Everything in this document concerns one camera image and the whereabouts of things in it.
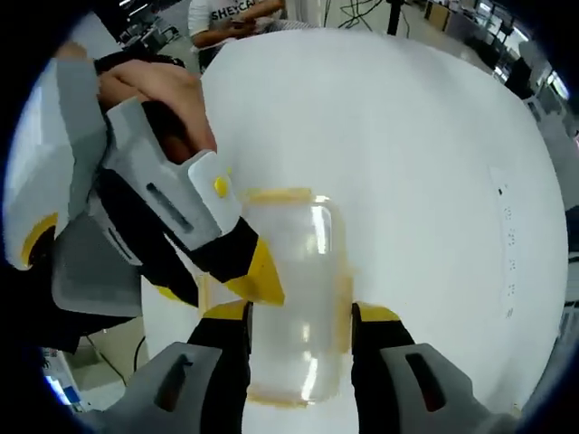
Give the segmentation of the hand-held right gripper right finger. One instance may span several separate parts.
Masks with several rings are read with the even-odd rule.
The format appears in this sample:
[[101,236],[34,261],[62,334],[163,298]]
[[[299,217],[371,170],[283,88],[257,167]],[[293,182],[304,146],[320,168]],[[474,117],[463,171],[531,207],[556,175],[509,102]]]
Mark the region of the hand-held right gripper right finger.
[[352,305],[354,387],[361,433],[514,433],[517,420],[494,413],[471,379],[429,344],[417,344],[386,307]]

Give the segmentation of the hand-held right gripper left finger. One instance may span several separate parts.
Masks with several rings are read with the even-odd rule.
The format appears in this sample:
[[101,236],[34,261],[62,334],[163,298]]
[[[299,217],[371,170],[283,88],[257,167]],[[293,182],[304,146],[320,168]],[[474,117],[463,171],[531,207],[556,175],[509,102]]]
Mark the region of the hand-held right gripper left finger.
[[139,368],[121,400],[123,433],[240,433],[251,379],[252,303],[205,312],[185,343]]

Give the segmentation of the person's left hand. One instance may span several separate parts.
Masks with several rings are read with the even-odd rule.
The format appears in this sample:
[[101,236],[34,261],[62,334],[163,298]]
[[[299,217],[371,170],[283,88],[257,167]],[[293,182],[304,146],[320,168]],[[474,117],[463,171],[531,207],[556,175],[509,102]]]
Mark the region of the person's left hand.
[[184,133],[159,140],[167,159],[182,164],[203,150],[217,150],[206,116],[201,81],[187,70],[166,63],[131,60],[100,75],[99,102],[108,110],[126,99],[159,101],[181,121]]

